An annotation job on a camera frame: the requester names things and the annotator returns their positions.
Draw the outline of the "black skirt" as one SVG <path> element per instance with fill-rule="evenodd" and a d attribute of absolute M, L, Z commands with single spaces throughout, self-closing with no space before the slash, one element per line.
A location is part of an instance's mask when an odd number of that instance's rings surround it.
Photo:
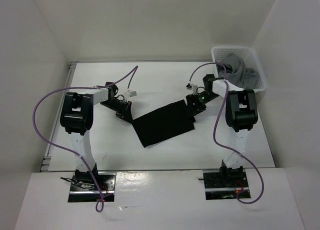
<path fill-rule="evenodd" d="M 195 128 L 184 100 L 170 103 L 133 119 L 131 111 L 123 118 L 132 124 L 143 147 L 151 146 Z"/>

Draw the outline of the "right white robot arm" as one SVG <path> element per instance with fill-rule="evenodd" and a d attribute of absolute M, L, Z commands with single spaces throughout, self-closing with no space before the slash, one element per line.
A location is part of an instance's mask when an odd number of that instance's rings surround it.
<path fill-rule="evenodd" d="M 228 149 L 231 154 L 222 160 L 219 169 L 219 182 L 230 187 L 237 185 L 244 177 L 243 160 L 249 131 L 258 121 L 258 111 L 255 92 L 252 89 L 241 89 L 214 74 L 207 74 L 203 79 L 203 91 L 197 85 L 188 83 L 186 88 L 192 94 L 186 96 L 187 107 L 195 116 L 206 110 L 206 104 L 221 96 L 221 110 L 218 113 L 213 128 L 213 141 L 220 147 Z M 225 111 L 225 121 L 233 130 L 231 143 L 224 145 L 217 140 L 217 130 L 222 111 Z"/>

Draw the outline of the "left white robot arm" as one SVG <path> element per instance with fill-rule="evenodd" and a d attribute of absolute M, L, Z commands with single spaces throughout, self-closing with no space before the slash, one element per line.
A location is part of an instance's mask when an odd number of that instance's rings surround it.
<path fill-rule="evenodd" d="M 118 87 L 107 82 L 108 87 L 95 87 L 88 92 L 67 92 L 64 97 L 60 124 L 70 137 L 76 168 L 74 179 L 81 182 L 88 190 L 98 187 L 99 174 L 96 161 L 93 158 L 90 129 L 94 122 L 94 106 L 100 104 L 115 112 L 115 115 L 132 122 L 132 103 L 123 95 L 116 96 Z"/>

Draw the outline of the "grey skirt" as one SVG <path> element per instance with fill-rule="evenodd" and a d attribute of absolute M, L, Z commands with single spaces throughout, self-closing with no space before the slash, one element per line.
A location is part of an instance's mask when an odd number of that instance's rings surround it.
<path fill-rule="evenodd" d="M 230 53 L 222 61 L 217 62 L 217 72 L 219 77 L 226 77 L 227 80 L 244 89 L 254 89 L 259 78 L 259 73 L 254 68 L 246 67 L 242 58 L 234 53 Z"/>

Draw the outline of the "white plastic basket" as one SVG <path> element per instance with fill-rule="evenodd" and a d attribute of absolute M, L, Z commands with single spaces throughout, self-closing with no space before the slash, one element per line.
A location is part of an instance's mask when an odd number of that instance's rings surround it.
<path fill-rule="evenodd" d="M 259 77 L 253 90 L 256 93 L 265 91 L 268 83 L 257 53 L 247 46 L 216 46 L 211 49 L 212 61 L 221 62 L 230 53 L 242 58 L 247 68 L 253 68 L 258 72 Z"/>

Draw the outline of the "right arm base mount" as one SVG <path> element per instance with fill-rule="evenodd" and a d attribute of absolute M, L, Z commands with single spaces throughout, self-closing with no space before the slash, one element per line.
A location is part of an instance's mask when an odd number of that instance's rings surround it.
<path fill-rule="evenodd" d="M 236 199 L 239 194 L 240 199 L 250 199 L 250 189 L 245 171 L 223 175 L 218 170 L 203 171 L 203 176 L 199 180 L 204 185 L 206 200 L 230 200 Z"/>

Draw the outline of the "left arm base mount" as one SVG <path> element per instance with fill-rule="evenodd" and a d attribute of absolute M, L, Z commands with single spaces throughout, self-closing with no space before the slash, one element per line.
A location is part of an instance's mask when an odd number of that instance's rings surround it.
<path fill-rule="evenodd" d="M 97 183 L 104 195 L 104 202 L 113 202 L 115 199 L 116 176 L 116 173 L 99 173 Z M 76 180 L 75 175 L 72 178 L 61 177 L 60 179 L 70 183 L 69 203 L 97 202 L 101 198 L 98 188 L 92 180 Z"/>

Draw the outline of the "aluminium table edge rail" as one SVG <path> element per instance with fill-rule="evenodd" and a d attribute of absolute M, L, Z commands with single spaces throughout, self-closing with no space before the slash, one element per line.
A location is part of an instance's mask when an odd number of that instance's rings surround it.
<path fill-rule="evenodd" d="M 74 72 L 75 72 L 75 69 L 76 69 L 76 66 L 77 66 L 77 63 L 78 63 L 77 61 L 73 61 L 73 62 L 70 63 L 69 70 L 68 70 L 68 75 L 67 75 L 67 79 L 66 79 L 66 83 L 65 83 L 65 87 L 70 87 L 72 79 L 73 79 L 73 76 L 74 76 Z M 65 92 L 66 91 L 63 90 L 62 94 L 61 94 L 61 98 L 60 98 L 60 102 L 59 102 L 59 106 L 58 106 L 58 112 L 57 112 L 57 115 L 55 117 L 54 125 L 53 125 L 53 128 L 51 130 L 50 137 L 49 137 L 49 140 L 51 142 L 53 142 L 56 139 L 57 134 L 58 134 L 59 125 L 60 125 L 60 115 L 61 115 L 61 110 L 62 110 L 62 107 L 63 107 L 63 101 L 64 101 Z M 51 161 L 51 158 L 52 158 L 52 150 L 53 150 L 52 145 L 51 144 L 47 144 L 46 151 L 45 151 L 44 157 L 42 159 L 41 167 L 40 167 L 40 170 L 39 170 L 40 172 L 48 172 L 49 171 L 50 161 Z"/>

